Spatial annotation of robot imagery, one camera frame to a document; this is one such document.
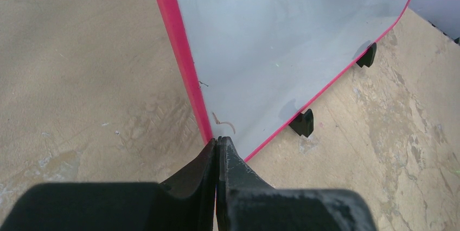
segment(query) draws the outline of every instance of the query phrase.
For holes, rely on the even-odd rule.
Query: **pink edge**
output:
[[[182,80],[205,144],[213,137],[177,0],[157,0]]]
[[[411,0],[408,0],[407,3],[406,3],[406,6],[404,6],[404,9],[403,11],[401,12],[401,14],[399,15],[399,17],[396,19],[396,21],[387,29],[385,30],[385,32],[380,35],[380,37],[378,37],[375,42],[378,42],[379,40],[381,40],[390,30],[393,29],[393,27],[396,25],[396,23],[399,21],[399,19],[401,18],[401,16],[404,14],[404,11],[406,11],[407,9],[407,6],[409,6],[409,2]],[[342,72],[340,72],[336,77],[334,77],[334,79],[332,79],[332,81],[330,81],[323,89],[321,89],[321,91],[319,93],[317,93],[310,101],[308,101],[308,103],[306,105],[304,105],[299,111],[297,111],[296,114],[294,114],[291,119],[289,119],[285,124],[283,124],[283,126],[281,126],[276,132],[274,132],[267,140],[265,140],[259,147],[257,147],[251,154],[249,154],[249,156],[247,156],[245,158],[245,162],[247,162],[248,160],[250,160],[252,157],[254,157],[255,154],[257,154],[263,147],[265,147],[265,145],[267,145],[277,134],[279,134],[279,132],[281,130],[283,130],[284,128],[286,128],[286,126],[288,126],[292,120],[294,120],[294,118],[297,117],[297,115],[299,113],[301,113],[303,110],[305,110],[308,106],[311,105],[312,102],[314,102],[316,100],[316,98],[318,98],[321,94],[324,93],[324,91],[326,91],[335,81],[337,81],[337,79],[339,79],[339,77],[341,77],[350,67],[352,67],[360,58],[362,55],[364,55],[364,53],[366,52],[367,50],[365,50],[363,53],[361,53],[361,55],[359,55],[355,60],[353,60],[353,62],[351,62],[344,70],[342,70]]]

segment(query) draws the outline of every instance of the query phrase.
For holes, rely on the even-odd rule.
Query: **stained concrete surface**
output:
[[[162,181],[202,148],[155,0],[0,0],[0,222],[46,181]],[[458,230],[460,47],[407,10],[249,165],[347,188],[380,230]]]

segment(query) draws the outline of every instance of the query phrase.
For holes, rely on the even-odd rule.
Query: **gray wall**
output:
[[[453,39],[460,37],[460,0],[412,0],[409,7]]]

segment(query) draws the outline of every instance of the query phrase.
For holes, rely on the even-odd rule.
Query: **pink trim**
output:
[[[181,71],[182,80],[190,99],[193,113],[203,141],[208,143],[212,138],[211,124],[206,112],[205,100],[201,94],[198,76],[190,52],[186,29],[182,21],[181,11],[177,0],[157,0],[164,26],[168,32],[176,62]]]
[[[399,17],[396,19],[396,21],[387,29],[385,30],[385,32],[380,35],[380,37],[378,37],[375,42],[378,42],[379,40],[381,40],[390,30],[393,29],[393,27],[396,25],[396,23],[399,21],[399,19],[401,18],[401,16],[404,14],[404,11],[406,11],[407,9],[407,6],[409,6],[409,2],[411,0],[408,0],[407,3],[406,3],[406,6],[404,6],[404,9],[403,11],[401,12],[401,14],[399,15]],[[366,52],[366,50],[361,53],[361,55],[359,55],[351,64],[349,64],[344,70],[342,70],[342,72],[340,72],[340,74],[338,74],[336,77],[334,77],[334,79],[332,79],[332,81],[330,81],[323,89],[321,89],[321,91],[319,93],[317,93],[310,101],[308,101],[308,103],[306,105],[304,105],[296,114],[294,114],[294,116],[291,117],[291,119],[289,119],[285,124],[283,124],[283,126],[281,126],[281,128],[279,128],[276,132],[274,132],[272,135],[270,135],[270,137],[265,140],[259,147],[257,147],[251,154],[249,154],[249,156],[247,156],[245,158],[245,162],[247,162],[248,160],[250,160],[252,157],[254,157],[254,155],[259,152],[265,145],[267,145],[267,143],[269,143],[277,134],[279,134],[279,132],[281,130],[283,130],[284,128],[286,128],[286,126],[288,126],[292,120],[294,120],[294,118],[297,117],[297,115],[299,113],[301,113],[303,110],[305,110],[308,106],[311,105],[312,102],[314,102],[316,100],[316,98],[318,98],[321,94],[324,93],[324,91],[326,91],[339,77],[341,77],[350,67],[352,67],[360,58],[362,55],[364,55],[364,53]]]

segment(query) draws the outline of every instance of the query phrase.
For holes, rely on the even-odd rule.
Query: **black rubber foot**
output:
[[[370,67],[374,63],[375,52],[377,52],[377,44],[374,42],[367,49],[366,53],[356,62],[358,66]]]
[[[289,126],[299,135],[310,136],[313,132],[313,111],[308,109],[305,113],[300,113]]]

